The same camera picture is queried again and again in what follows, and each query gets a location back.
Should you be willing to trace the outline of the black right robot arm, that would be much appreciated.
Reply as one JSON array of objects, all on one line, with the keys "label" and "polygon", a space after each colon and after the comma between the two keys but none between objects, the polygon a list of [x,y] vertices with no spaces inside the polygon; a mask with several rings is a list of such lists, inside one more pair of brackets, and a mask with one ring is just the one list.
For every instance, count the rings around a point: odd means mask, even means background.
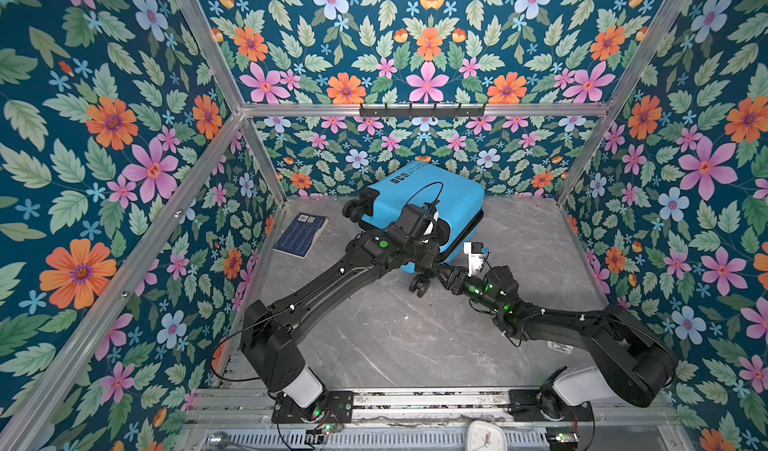
[{"label": "black right robot arm", "polygon": [[660,338],[619,305],[602,310],[565,311],[523,300],[507,266],[483,276],[442,264],[437,279],[454,295],[465,295],[490,314],[494,326],[515,346],[552,341],[588,352],[608,387],[636,407],[647,407],[676,378],[679,359]]}]

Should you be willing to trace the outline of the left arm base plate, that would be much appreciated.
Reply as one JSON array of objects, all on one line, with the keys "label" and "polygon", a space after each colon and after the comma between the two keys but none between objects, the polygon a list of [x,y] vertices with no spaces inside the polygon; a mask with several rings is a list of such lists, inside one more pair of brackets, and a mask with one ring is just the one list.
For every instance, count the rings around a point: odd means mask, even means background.
[{"label": "left arm base plate", "polygon": [[301,407],[283,392],[276,396],[273,424],[348,424],[352,421],[355,394],[352,391],[324,391],[307,407]]}]

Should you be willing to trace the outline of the blue hard-shell suitcase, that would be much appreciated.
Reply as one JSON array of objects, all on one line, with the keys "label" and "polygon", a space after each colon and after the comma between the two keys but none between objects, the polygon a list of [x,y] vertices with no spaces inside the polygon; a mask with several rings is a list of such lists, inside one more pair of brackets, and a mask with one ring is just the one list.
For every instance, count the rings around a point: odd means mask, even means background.
[{"label": "blue hard-shell suitcase", "polygon": [[471,241],[484,217],[485,191],[468,178],[432,164],[413,161],[381,181],[363,188],[342,214],[363,230],[386,229],[402,215],[411,225],[403,233],[434,249],[425,262],[402,270],[414,275],[409,290],[423,296],[437,276],[436,267],[450,263]]}]

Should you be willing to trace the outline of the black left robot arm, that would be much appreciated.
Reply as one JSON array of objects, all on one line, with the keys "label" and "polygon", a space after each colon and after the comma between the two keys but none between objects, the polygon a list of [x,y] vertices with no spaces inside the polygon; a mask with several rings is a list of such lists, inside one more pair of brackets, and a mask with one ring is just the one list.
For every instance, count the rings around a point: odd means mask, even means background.
[{"label": "black left robot arm", "polygon": [[435,201],[407,204],[386,227],[360,232],[335,264],[299,290],[247,308],[239,349],[270,393],[289,398],[306,420],[324,412],[327,387],[299,343],[344,300],[386,274],[408,264],[429,269],[439,255],[437,215]]}]

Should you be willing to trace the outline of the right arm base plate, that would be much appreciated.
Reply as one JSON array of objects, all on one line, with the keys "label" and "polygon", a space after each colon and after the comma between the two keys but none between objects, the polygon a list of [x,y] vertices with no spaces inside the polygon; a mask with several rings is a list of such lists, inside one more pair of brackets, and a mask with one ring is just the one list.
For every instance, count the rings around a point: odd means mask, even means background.
[{"label": "right arm base plate", "polygon": [[590,422],[594,418],[588,404],[567,405],[553,392],[538,389],[513,389],[508,392],[506,411],[519,422]]}]

